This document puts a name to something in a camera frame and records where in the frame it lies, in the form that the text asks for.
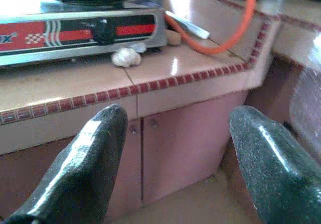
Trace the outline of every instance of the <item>kitchen cabinet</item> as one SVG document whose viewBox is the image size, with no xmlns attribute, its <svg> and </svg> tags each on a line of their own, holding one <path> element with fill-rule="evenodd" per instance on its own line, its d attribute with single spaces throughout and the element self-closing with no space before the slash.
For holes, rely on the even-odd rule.
<svg viewBox="0 0 321 224">
<path fill-rule="evenodd" d="M 143 202 L 152 203 L 215 173 L 230 138 L 228 114 L 247 92 L 143 119 Z"/>
<path fill-rule="evenodd" d="M 57 154 L 73 137 L 0 156 L 0 216 L 14 212 L 37 187 Z M 141 203 L 141 157 L 139 120 L 128 123 L 127 138 L 120 160 L 106 222 Z"/>
<path fill-rule="evenodd" d="M 115 219 L 141 204 L 141 143 L 139 120 L 128 123 L 126 142 L 120 159 L 115 187 L 105 222 Z"/>
</svg>

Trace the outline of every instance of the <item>rubber hose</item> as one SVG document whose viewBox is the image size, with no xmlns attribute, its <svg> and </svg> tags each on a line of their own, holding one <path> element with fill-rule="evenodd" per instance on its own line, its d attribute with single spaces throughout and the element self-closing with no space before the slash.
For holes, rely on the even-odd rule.
<svg viewBox="0 0 321 224">
<path fill-rule="evenodd" d="M 192 39 L 173 18 L 165 15 L 165 20 L 173 29 L 181 34 L 183 40 L 195 51 L 206 55 L 215 55 L 230 49 L 241 39 L 251 23 L 255 11 L 255 5 L 256 0 L 245 0 L 244 16 L 237 30 L 226 42 L 215 48 L 208 48 L 199 44 L 197 41 Z"/>
</svg>

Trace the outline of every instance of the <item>stainless steel stove body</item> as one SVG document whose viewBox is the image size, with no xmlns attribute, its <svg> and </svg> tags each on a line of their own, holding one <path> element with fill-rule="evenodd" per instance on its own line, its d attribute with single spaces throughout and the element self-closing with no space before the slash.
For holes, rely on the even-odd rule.
<svg viewBox="0 0 321 224">
<path fill-rule="evenodd" d="M 149 0 L 108 6 L 0 0 L 0 67 L 166 44 L 164 11 Z"/>
</svg>

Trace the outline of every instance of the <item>cabinet door knob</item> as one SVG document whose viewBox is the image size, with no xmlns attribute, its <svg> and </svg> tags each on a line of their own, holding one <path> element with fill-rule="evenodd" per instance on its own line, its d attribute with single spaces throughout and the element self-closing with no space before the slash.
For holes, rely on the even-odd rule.
<svg viewBox="0 0 321 224">
<path fill-rule="evenodd" d="M 156 129 L 156 128 L 158 127 L 157 120 L 151 120 L 151 121 L 150 121 L 150 125 L 151 125 L 154 129 Z"/>
<path fill-rule="evenodd" d="M 130 132 L 132 135 L 137 135 L 137 127 L 132 127 Z"/>
</svg>

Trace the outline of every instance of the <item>black knob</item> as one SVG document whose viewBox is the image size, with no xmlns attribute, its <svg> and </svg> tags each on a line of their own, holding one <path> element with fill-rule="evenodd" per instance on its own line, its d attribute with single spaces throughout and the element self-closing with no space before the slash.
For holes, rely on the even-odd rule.
<svg viewBox="0 0 321 224">
<path fill-rule="evenodd" d="M 114 40 L 114 23 L 112 19 L 97 18 L 94 24 L 94 39 L 101 45 L 112 44 Z"/>
</svg>

